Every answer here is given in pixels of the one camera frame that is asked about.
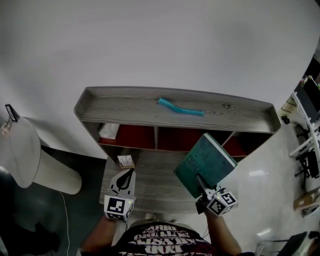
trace teal book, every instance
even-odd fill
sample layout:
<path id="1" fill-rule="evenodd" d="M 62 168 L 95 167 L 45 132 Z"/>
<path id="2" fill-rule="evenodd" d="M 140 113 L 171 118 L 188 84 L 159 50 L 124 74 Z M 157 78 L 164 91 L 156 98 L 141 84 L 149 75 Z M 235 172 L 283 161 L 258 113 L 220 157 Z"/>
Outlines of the teal book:
<path id="1" fill-rule="evenodd" d="M 224 148 L 209 133 L 205 133 L 175 168 L 174 174 L 190 194 L 198 198 L 201 194 L 197 174 L 202 176 L 208 186 L 214 187 L 236 166 L 237 163 Z"/>

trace white wall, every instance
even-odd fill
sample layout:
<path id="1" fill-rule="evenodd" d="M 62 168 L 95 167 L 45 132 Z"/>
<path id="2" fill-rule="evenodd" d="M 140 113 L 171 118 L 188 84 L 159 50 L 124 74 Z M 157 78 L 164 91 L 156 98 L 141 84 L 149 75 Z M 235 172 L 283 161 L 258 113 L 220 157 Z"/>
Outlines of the white wall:
<path id="1" fill-rule="evenodd" d="M 50 147 L 103 158 L 73 113 L 88 86 L 193 89 L 276 108 L 320 35 L 314 0 L 6 0 L 0 113 L 11 103 Z"/>

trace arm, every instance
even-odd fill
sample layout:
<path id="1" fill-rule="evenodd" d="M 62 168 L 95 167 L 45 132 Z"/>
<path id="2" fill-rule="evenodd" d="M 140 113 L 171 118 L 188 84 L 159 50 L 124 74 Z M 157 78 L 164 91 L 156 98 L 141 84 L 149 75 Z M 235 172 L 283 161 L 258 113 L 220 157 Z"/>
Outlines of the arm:
<path id="1" fill-rule="evenodd" d="M 104 248 L 111 247 L 116 228 L 117 221 L 108 219 L 103 214 L 94 230 L 82 243 L 81 251 L 97 254 Z"/>
<path id="2" fill-rule="evenodd" d="M 230 233 L 225 220 L 216 217 L 207 209 L 204 211 L 208 223 L 211 244 L 222 252 L 230 255 L 241 254 L 241 248 L 233 235 Z"/>

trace cardboard box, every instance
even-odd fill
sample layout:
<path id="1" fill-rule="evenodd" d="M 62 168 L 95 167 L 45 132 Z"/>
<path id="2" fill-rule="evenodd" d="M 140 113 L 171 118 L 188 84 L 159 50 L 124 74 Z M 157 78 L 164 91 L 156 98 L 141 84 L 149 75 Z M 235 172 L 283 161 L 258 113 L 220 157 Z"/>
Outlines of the cardboard box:
<path id="1" fill-rule="evenodd" d="M 299 199 L 293 201 L 294 210 L 303 210 L 316 205 L 320 205 L 320 187 L 307 192 Z"/>

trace person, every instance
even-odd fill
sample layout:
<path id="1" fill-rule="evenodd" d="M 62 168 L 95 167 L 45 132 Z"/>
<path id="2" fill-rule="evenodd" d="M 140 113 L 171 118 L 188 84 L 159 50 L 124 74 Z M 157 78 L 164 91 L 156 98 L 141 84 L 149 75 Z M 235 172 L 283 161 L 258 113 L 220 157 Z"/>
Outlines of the person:
<path id="1" fill-rule="evenodd" d="M 237 241 L 230 233 L 223 217 L 216 217 L 206 210 L 205 216 L 211 244 L 191 227 L 172 222 L 159 222 L 154 217 L 133 223 L 115 246 L 112 245 L 117 221 L 101 218 L 80 248 L 87 255 L 175 255 L 175 256 L 244 256 Z"/>

